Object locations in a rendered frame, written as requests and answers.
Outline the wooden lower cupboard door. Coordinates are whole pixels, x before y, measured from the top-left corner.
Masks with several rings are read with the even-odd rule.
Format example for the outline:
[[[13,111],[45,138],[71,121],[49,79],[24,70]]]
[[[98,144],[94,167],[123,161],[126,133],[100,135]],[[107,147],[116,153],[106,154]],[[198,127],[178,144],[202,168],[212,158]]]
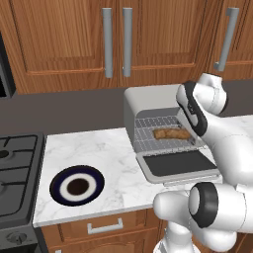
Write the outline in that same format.
[[[48,253],[153,253],[157,235],[157,229],[144,229],[50,247]]]

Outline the silver toaster oven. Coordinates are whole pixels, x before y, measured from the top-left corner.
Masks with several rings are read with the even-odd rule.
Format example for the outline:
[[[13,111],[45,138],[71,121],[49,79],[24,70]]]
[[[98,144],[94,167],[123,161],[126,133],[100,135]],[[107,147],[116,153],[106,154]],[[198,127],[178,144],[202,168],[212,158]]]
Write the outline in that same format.
[[[131,145],[137,119],[175,116],[194,139],[201,140],[191,129],[176,101],[179,84],[130,87],[124,92],[124,123]]]

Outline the wooden cupboard door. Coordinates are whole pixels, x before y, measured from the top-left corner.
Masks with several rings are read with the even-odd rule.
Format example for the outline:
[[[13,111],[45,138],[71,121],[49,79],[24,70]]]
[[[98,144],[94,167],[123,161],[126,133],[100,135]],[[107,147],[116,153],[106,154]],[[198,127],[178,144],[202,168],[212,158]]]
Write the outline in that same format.
[[[238,8],[229,54],[222,72],[214,69],[219,61],[229,17],[226,9]],[[253,79],[253,0],[221,0],[209,72],[224,80]]]
[[[115,88],[105,75],[103,10],[117,0],[0,0],[0,33],[20,95]]]
[[[144,229],[50,247],[48,253],[153,253],[157,235],[157,229]]]
[[[122,87],[179,84],[209,68],[218,0],[118,0],[118,56],[124,56],[123,9],[132,9],[130,76]]]

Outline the toaster oven door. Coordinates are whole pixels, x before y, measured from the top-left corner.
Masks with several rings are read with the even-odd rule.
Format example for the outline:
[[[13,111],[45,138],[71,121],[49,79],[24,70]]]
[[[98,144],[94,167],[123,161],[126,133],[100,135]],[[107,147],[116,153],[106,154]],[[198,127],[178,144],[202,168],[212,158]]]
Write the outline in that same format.
[[[139,152],[136,160],[152,184],[190,184],[215,180],[220,175],[211,152],[205,148],[160,154]]]

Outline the black hob knob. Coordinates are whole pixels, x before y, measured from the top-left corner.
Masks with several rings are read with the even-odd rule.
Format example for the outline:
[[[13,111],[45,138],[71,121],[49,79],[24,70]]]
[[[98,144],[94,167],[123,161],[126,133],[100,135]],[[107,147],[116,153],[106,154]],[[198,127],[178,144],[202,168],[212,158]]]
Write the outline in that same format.
[[[21,245],[27,239],[27,234],[21,232],[12,232],[7,235],[6,239],[11,243]]]

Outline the brown baguette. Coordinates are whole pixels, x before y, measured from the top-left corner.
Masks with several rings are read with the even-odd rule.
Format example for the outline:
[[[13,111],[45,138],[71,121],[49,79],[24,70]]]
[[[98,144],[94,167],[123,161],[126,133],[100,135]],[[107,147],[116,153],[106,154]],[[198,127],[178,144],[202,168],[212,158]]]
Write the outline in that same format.
[[[191,134],[181,128],[159,128],[153,131],[154,137],[156,139],[188,139],[191,137]]]

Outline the black microwave oven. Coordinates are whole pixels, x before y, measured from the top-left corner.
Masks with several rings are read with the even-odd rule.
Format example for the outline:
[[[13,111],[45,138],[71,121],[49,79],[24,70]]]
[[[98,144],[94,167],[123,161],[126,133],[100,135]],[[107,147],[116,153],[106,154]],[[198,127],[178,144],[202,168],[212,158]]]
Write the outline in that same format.
[[[0,99],[10,99],[16,92],[16,86],[9,64],[8,55],[0,33]]]

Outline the black hob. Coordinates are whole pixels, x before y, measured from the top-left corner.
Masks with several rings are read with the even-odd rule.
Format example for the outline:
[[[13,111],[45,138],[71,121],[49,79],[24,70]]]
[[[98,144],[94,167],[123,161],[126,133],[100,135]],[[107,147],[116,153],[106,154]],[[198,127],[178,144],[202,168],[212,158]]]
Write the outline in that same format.
[[[43,151],[42,133],[0,135],[0,253],[42,253],[33,217]],[[27,239],[11,243],[12,232]]]

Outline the wooden drawer front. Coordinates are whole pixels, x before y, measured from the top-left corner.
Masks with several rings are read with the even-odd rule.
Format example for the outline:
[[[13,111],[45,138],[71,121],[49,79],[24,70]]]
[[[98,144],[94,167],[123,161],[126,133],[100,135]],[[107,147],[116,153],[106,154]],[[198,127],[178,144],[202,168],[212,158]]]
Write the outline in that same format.
[[[87,233],[87,223],[92,223],[94,227],[111,225],[116,224],[119,217],[123,219],[123,229],[90,235]],[[147,209],[48,225],[42,228],[42,234],[48,244],[55,245],[66,243],[68,241],[81,240],[90,236],[135,231],[138,229],[151,227],[152,225],[156,226],[157,224],[158,219],[154,217],[153,211],[151,209]]]

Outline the blue and white plate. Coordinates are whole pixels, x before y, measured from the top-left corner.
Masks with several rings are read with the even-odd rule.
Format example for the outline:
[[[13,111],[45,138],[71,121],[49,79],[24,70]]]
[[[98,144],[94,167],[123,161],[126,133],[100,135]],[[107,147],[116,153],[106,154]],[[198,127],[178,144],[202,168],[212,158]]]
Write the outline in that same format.
[[[97,199],[104,187],[105,178],[98,169],[88,165],[75,165],[54,176],[49,192],[57,203],[78,207]]]

